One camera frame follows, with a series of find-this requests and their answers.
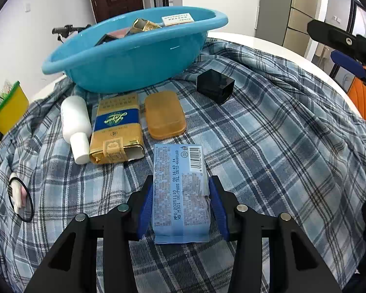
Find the black square frame box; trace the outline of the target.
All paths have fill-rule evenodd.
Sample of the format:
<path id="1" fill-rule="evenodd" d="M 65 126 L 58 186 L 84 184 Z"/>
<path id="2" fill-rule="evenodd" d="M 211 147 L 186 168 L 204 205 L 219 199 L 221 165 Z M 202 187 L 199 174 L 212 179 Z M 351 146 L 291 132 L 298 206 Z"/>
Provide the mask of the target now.
<path id="1" fill-rule="evenodd" d="M 99 39 L 99 41 L 97 41 L 95 46 L 103 45 L 105 43 L 111 42 L 111 41 L 116 40 L 116 39 L 117 38 L 115 36 L 112 36 L 110 34 L 105 34 L 103 37 L 101 37 L 101 39 Z"/>

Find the pink box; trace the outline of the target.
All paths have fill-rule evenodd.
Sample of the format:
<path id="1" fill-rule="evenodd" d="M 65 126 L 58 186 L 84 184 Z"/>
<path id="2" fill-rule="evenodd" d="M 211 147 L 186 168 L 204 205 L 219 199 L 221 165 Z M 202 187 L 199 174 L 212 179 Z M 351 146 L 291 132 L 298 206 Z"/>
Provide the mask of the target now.
<path id="1" fill-rule="evenodd" d="M 118 29 L 116 31 L 112 31 L 108 33 L 108 36 L 112 37 L 112 38 L 116 38 L 116 39 L 120 39 L 120 38 L 124 38 L 125 36 L 127 36 L 130 32 L 131 28 L 127 27 L 124 29 Z"/>

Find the blue plaid cloth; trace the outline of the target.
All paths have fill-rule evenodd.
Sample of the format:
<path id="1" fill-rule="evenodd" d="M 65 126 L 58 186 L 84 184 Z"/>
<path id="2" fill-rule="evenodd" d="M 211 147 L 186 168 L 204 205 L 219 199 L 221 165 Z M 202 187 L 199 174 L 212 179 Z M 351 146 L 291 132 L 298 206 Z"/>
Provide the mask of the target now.
<path id="1" fill-rule="evenodd" d="M 235 80 L 222 105 L 197 92 L 198 75 Z M 285 59 L 209 39 L 185 72 L 138 92 L 178 95 L 186 130 L 174 144 L 203 147 L 207 173 L 261 214 L 287 212 L 340 286 L 365 251 L 366 122 L 332 87 Z M 0 145 L 0 275 L 22 292 L 78 213 L 98 216 L 125 202 L 153 171 L 155 141 L 129 163 L 77 165 L 62 136 L 61 103 L 82 97 L 92 115 L 101 94 L 63 79 L 32 103 Z"/>

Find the white wall switch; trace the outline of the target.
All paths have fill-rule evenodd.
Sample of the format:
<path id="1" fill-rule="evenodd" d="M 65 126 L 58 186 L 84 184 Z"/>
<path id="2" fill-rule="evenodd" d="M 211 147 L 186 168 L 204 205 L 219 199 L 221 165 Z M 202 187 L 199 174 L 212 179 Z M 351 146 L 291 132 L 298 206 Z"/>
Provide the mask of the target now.
<path id="1" fill-rule="evenodd" d="M 30 12 L 31 11 L 31 7 L 30 7 L 30 4 L 29 3 L 26 3 L 25 4 L 25 12 Z"/>

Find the amber plastic case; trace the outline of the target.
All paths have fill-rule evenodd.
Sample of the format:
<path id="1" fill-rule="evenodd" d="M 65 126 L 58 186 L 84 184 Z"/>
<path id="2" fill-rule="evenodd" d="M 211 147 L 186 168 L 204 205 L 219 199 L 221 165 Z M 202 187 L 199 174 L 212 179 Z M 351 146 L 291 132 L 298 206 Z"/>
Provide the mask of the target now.
<path id="1" fill-rule="evenodd" d="M 186 129 L 186 117 L 173 91 L 150 94 L 145 98 L 145 115 L 149 134 L 155 140 L 179 136 Z"/>

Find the blue plastic basin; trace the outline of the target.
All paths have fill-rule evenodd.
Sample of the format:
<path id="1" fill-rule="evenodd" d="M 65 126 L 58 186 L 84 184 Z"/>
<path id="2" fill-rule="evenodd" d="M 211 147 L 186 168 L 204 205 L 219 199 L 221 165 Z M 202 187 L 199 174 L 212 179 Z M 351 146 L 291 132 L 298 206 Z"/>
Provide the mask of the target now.
<path id="1" fill-rule="evenodd" d="M 101 43 L 108 33 L 128 29 L 137 19 L 161 24 L 163 17 L 189 14 L 193 21 Z M 208 31 L 224 27 L 227 15 L 200 7 L 154 7 L 99 22 L 68 39 L 51 53 L 41 69 L 63 72 L 81 88 L 102 94 L 134 91 L 171 77 L 191 66 Z"/>

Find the white plastic bottle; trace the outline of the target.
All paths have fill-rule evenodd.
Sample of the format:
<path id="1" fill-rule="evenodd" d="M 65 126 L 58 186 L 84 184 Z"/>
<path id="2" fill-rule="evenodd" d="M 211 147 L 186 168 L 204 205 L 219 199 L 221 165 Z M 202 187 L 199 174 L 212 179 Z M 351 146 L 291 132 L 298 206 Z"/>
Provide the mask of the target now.
<path id="1" fill-rule="evenodd" d="M 62 135 L 71 146 L 74 162 L 84 165 L 90 161 L 92 128 L 86 102 L 82 97 L 67 97 L 61 104 Z"/>

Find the blue tissue packet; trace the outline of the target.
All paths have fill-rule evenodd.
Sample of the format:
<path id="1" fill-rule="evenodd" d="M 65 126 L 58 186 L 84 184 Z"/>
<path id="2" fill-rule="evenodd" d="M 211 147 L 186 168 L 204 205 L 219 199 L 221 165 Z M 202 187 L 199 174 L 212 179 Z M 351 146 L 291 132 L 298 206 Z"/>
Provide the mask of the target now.
<path id="1" fill-rule="evenodd" d="M 208 242 L 211 213 L 202 146 L 157 144 L 153 165 L 154 242 Z"/>

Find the beige grey refrigerator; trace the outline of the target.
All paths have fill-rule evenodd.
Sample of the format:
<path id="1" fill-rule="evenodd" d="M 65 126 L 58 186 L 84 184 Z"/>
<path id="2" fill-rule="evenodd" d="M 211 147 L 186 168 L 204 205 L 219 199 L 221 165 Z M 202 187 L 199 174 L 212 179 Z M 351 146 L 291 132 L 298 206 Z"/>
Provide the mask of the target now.
<path id="1" fill-rule="evenodd" d="M 318 43 L 307 33 L 307 24 L 324 21 L 329 0 L 260 0 L 255 36 L 311 61 Z"/>

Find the orange chair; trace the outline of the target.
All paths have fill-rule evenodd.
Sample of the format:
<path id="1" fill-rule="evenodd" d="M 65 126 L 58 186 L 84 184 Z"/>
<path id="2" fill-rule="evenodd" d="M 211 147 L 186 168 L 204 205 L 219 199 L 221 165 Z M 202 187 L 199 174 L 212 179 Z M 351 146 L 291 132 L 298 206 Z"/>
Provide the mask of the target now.
<path id="1" fill-rule="evenodd" d="M 366 121 L 366 86 L 359 78 L 354 77 L 347 95 L 357 107 L 362 118 Z"/>

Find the red white cigarette box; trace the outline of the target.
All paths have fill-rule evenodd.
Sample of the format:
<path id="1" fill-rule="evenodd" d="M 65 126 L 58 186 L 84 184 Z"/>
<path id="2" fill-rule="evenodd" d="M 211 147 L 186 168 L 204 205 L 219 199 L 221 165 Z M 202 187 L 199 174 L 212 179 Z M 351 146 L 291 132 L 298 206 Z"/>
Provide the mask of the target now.
<path id="1" fill-rule="evenodd" d="M 181 13 L 175 15 L 168 15 L 162 17 L 163 25 L 165 27 L 170 27 L 178 24 L 187 24 L 190 22 L 194 22 L 190 13 Z"/>

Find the black bicycle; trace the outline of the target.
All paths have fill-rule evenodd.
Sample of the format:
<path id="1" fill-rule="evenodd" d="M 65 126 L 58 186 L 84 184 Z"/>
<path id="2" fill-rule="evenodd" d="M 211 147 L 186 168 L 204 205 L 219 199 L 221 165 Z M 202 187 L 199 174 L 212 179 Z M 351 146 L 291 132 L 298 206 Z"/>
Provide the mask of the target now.
<path id="1" fill-rule="evenodd" d="M 85 27 L 74 27 L 71 24 L 67 24 L 64 27 L 53 28 L 51 33 L 56 34 L 57 40 L 61 43 L 64 43 L 64 41 L 62 40 L 63 38 L 68 38 L 74 32 L 80 33 L 90 27 L 91 27 L 90 24 L 87 24 Z"/>

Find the yellow green bucket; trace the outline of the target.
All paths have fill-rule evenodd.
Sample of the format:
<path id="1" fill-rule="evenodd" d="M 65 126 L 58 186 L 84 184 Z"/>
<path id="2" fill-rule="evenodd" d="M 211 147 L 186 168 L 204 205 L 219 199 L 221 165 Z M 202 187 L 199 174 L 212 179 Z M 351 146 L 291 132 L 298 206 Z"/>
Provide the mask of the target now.
<path id="1" fill-rule="evenodd" d="M 28 106 L 28 98 L 17 81 L 0 104 L 0 133 L 5 135 L 21 119 Z"/>

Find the gold blue cigarette pack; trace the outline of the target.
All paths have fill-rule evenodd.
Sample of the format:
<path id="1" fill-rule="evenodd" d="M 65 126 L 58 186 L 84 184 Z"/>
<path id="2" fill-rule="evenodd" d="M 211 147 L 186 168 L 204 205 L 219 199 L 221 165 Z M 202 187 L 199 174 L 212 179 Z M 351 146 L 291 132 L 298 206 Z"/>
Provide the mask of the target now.
<path id="1" fill-rule="evenodd" d="M 138 18 L 133 22 L 132 27 L 127 32 L 127 35 L 134 35 L 142 32 L 153 31 L 155 29 L 161 29 L 161 25 L 151 22 L 149 20 L 145 20 L 142 18 Z"/>
<path id="2" fill-rule="evenodd" d="M 139 98 L 129 93 L 99 102 L 90 140 L 96 165 L 134 161 L 145 156 Z"/>

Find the black small box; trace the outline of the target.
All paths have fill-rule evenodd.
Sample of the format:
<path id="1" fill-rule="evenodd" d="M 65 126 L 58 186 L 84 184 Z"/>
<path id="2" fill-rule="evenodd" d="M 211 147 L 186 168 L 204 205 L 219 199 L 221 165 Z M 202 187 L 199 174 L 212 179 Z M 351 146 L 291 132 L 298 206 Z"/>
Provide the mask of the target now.
<path id="1" fill-rule="evenodd" d="M 212 69 L 198 75 L 196 80 L 197 92 L 219 105 L 222 105 L 230 98 L 234 85 L 235 80 L 233 78 Z"/>

